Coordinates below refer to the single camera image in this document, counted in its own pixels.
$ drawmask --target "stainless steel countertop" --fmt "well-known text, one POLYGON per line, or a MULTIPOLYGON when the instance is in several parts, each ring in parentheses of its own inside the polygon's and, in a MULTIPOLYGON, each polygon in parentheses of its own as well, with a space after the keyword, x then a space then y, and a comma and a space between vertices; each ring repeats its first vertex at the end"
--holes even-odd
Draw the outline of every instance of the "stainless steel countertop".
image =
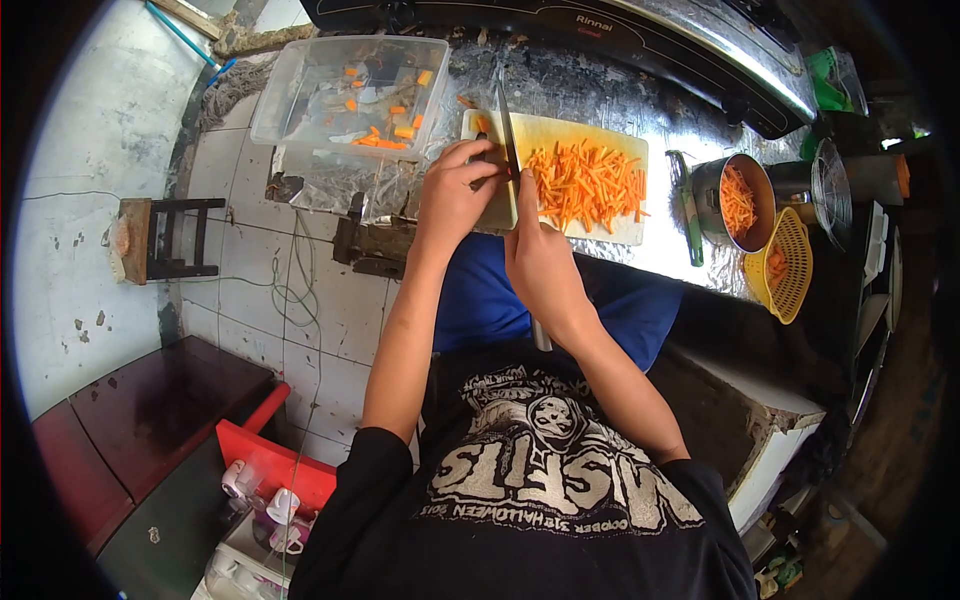
POLYGON ((675 84, 600 57, 547 47, 524 37, 490 33, 447 37, 453 48, 450 79, 431 133, 425 160, 320 155, 277 147, 273 172, 303 177, 291 201, 297 208, 346 215, 357 191, 367 194, 362 222, 386 225, 392 215, 416 218, 423 172, 440 150, 460 138, 467 109, 462 95, 478 108, 497 108, 494 78, 507 84, 510 110, 554 117, 642 137, 650 145, 647 212, 640 246, 571 240, 576 252, 679 279, 738 299, 757 300, 742 272, 743 252, 730 240, 704 239, 704 266, 692 267, 682 213, 672 202, 667 150, 684 152, 694 165, 736 152, 764 164, 796 160, 807 128, 770 141, 749 128, 730 127, 723 113, 675 84))

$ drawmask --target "green peeler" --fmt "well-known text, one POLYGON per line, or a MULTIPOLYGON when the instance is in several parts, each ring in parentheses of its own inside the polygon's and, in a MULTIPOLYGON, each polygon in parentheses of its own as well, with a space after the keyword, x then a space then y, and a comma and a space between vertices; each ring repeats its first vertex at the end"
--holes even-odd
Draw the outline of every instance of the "green peeler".
POLYGON ((684 203, 686 246, 690 250, 690 264, 694 267, 703 267, 704 242, 700 236, 697 205, 693 202, 693 183, 690 180, 690 171, 686 168, 684 155, 679 150, 668 150, 666 155, 670 156, 670 179, 673 181, 673 188, 679 192, 677 196, 684 203))

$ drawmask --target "blue shorts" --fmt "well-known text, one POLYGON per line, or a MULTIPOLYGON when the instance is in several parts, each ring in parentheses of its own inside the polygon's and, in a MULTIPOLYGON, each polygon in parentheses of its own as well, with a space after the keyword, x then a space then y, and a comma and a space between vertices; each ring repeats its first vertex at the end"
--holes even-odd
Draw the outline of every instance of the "blue shorts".
MULTIPOLYGON (((575 258, 600 321, 646 372, 677 317, 684 286, 607 261, 580 255, 575 258)), ((503 238, 471 233, 457 247, 446 269, 434 351, 529 336, 530 313, 507 278, 503 238)))

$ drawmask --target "graphic print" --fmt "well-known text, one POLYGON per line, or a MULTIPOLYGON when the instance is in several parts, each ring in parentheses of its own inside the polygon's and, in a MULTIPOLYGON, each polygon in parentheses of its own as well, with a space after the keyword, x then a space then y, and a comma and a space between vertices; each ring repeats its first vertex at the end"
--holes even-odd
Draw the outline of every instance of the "graphic print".
POLYGON ((514 366, 471 377, 460 395, 473 421, 418 517, 582 538, 703 525, 646 453, 598 420, 586 382, 514 366))

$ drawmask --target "yellow strainer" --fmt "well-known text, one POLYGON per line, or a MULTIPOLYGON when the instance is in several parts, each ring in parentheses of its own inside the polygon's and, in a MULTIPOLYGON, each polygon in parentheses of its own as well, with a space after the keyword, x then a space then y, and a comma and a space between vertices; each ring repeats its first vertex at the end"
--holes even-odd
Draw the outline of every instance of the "yellow strainer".
POLYGON ((780 211, 774 223, 773 237, 763 251, 743 257, 743 272, 751 291, 770 314, 783 324, 790 324, 796 319, 813 276, 813 251, 807 238, 806 225, 800 221, 796 210, 788 206, 780 211), (780 245, 789 271, 780 284, 771 290, 767 279, 767 258, 775 244, 780 245))

